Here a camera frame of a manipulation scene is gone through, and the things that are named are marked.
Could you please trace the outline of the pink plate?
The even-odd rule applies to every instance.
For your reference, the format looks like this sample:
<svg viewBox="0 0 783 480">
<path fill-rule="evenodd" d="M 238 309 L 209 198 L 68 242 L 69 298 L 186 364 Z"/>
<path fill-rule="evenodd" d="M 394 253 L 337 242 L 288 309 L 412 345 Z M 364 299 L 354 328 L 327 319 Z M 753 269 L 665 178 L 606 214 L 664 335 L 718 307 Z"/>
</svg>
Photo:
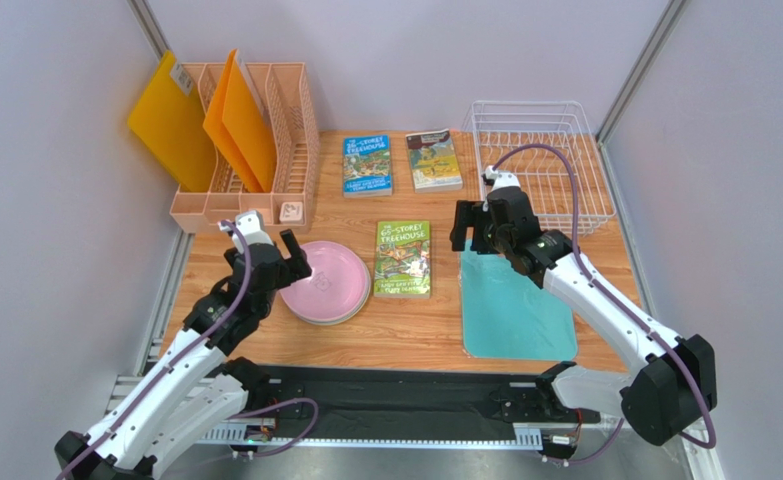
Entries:
<svg viewBox="0 0 783 480">
<path fill-rule="evenodd" d="M 280 291 L 285 305 L 296 317 L 314 325 L 352 318 L 371 291 L 365 262 L 348 247 L 331 241 L 312 241 L 302 249 L 312 273 Z"/>
</svg>

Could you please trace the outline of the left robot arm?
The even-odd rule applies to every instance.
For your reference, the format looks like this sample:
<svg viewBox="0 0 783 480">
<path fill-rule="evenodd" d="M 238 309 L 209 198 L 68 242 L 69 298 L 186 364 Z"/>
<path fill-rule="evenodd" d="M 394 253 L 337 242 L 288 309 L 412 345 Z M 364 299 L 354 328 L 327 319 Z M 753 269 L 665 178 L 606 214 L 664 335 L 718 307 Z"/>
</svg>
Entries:
<svg viewBox="0 0 783 480">
<path fill-rule="evenodd" d="M 257 224 L 224 221 L 235 247 L 232 268 L 199 299 L 167 352 L 122 402 L 87 432 L 55 446 L 62 479 L 159 479 L 220 422 L 239 414 L 268 377 L 230 359 L 272 310 L 276 293 L 312 273 L 294 233 L 281 232 L 289 255 Z"/>
</svg>

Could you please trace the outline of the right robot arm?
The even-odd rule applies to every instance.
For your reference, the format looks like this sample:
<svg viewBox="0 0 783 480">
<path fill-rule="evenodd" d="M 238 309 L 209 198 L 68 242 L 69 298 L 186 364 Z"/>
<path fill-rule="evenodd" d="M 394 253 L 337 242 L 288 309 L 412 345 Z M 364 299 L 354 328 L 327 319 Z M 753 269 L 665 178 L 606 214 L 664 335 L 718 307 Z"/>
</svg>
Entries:
<svg viewBox="0 0 783 480">
<path fill-rule="evenodd" d="M 484 201 L 457 201 L 449 239 L 455 252 L 503 256 L 579 315 L 627 369 L 617 374 L 562 362 L 537 380 L 550 403 L 618 417 L 652 445 L 680 436 L 705 449 L 716 446 L 712 345 L 698 334 L 678 334 L 631 302 L 571 237 L 540 226 L 520 187 L 495 188 Z"/>
</svg>

